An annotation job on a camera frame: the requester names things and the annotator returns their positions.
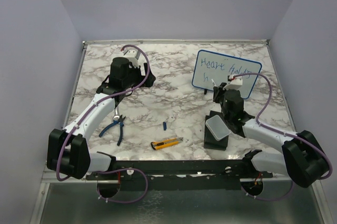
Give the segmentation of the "blue framed whiteboard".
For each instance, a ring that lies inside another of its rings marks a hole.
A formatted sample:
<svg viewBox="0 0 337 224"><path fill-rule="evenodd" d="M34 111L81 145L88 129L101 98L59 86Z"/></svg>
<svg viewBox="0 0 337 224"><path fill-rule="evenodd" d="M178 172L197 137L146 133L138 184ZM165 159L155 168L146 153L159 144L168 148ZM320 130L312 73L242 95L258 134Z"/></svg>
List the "blue framed whiteboard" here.
<svg viewBox="0 0 337 224"><path fill-rule="evenodd" d="M211 78L216 84L221 84L227 82L229 75L244 74L243 85L239 91L241 97L247 99L257 80L257 76L252 73L260 73L261 69L260 62L202 49L197 54L192 86L212 91Z"/></svg>

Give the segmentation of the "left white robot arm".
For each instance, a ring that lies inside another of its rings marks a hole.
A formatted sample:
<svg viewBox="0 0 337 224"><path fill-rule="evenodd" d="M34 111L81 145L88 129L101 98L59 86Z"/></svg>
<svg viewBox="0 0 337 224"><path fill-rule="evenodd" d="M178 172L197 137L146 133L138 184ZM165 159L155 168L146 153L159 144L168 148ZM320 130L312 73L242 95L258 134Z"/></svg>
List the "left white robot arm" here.
<svg viewBox="0 0 337 224"><path fill-rule="evenodd" d="M105 179L115 176L115 157L90 152L88 142L102 120L118 107L127 93L141 87L152 87L154 81L149 62L141 67L137 59L113 59L110 74L97 88L85 110L64 129L53 129L49 135L47 167L56 171L57 180L81 179L88 172L98 172Z"/></svg>

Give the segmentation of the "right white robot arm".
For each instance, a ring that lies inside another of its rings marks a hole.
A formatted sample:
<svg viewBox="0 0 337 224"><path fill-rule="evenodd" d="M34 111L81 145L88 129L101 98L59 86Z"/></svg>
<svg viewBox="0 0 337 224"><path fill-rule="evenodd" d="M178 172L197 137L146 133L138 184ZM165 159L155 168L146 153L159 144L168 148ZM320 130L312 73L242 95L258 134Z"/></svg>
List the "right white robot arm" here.
<svg viewBox="0 0 337 224"><path fill-rule="evenodd" d="M277 154L262 151L250 154L250 160L242 163L247 177L268 171L287 175L298 186L307 188L331 173L331 164L311 132L294 133L257 122L245 112L240 91L227 89L225 83L214 86L213 91L213 101L221 106L221 119L232 133L278 151Z"/></svg>

